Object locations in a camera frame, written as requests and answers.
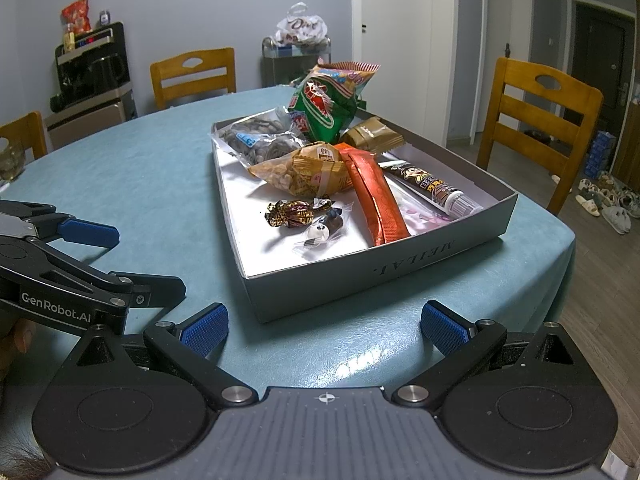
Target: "dark door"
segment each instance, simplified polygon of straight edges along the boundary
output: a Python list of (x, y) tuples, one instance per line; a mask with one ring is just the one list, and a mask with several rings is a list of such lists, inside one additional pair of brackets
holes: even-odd
[[(620, 137), (630, 91), (634, 22), (615, 12), (575, 6), (574, 62), (570, 74), (604, 95), (596, 129)], [(582, 116), (566, 110), (564, 118), (580, 124)]]

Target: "metal screw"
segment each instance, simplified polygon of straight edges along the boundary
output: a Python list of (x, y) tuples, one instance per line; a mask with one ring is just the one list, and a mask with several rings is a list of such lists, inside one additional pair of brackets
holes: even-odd
[(429, 391), (417, 384), (408, 384), (398, 388), (398, 397), (405, 402), (422, 402), (429, 397)]
[(223, 399), (234, 404), (251, 399), (252, 394), (252, 391), (246, 386), (229, 386), (221, 392)]

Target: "black kettle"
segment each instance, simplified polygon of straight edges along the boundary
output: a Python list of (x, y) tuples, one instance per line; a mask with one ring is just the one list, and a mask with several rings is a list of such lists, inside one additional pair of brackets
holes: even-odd
[(94, 95), (104, 94), (119, 86), (118, 82), (124, 77), (124, 62), (118, 54), (111, 54), (92, 62), (90, 71)]

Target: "chair backrest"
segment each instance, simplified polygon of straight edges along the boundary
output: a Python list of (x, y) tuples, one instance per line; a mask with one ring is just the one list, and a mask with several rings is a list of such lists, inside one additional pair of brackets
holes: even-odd
[(33, 150), (33, 158), (47, 155), (40, 112), (30, 112), (13, 123), (0, 126), (0, 139), (2, 138), (9, 142), (20, 140), (25, 150)]
[[(541, 76), (550, 76), (555, 79), (556, 88), (549, 89), (543, 86), (538, 81)], [(520, 88), (582, 114), (580, 126), (535, 105), (506, 95), (505, 85)], [(547, 168), (560, 177), (556, 191), (546, 207), (550, 213), (557, 216), (587, 151), (600, 115), (602, 99), (602, 92), (597, 88), (555, 68), (505, 57), (498, 58), (476, 165), (486, 170), (494, 141), (497, 141)], [(522, 132), (500, 124), (498, 122), (500, 114), (530, 124), (533, 128), (571, 145), (569, 157)]]
[[(201, 63), (192, 67), (184, 66), (184, 63), (190, 59), (200, 60)], [(162, 87), (162, 81), (164, 80), (214, 70), (216, 68), (226, 68), (226, 74)], [(234, 50), (231, 47), (185, 52), (184, 54), (180, 54), (180, 56), (153, 63), (150, 71), (151, 84), (154, 88), (156, 105), (159, 110), (166, 108), (167, 101), (178, 97), (186, 97), (225, 88), (229, 93), (236, 91), (236, 60)]]

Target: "round table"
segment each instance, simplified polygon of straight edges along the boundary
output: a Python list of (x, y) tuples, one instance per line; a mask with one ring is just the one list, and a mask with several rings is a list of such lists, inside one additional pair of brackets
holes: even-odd
[[(557, 317), (573, 267), (573, 232), (519, 196), (507, 232), (472, 250), (359, 294), (259, 324), (226, 234), (209, 133), (215, 121), (286, 105), (291, 88), (252, 90), (170, 108), (99, 132), (29, 164), (2, 198), (52, 203), (117, 226), (110, 250), (53, 245), (100, 270), (180, 276), (187, 297), (166, 319), (214, 301), (229, 311), (218, 365), (262, 394), (267, 386), (395, 388), (442, 356), (420, 334), (420, 310), (439, 300), (469, 320), (533, 332)], [(133, 309), (127, 332), (158, 311)], [(27, 423), (77, 337), (40, 327), (8, 380), (3, 415)], [(3, 420), (2, 433), (15, 419)]]

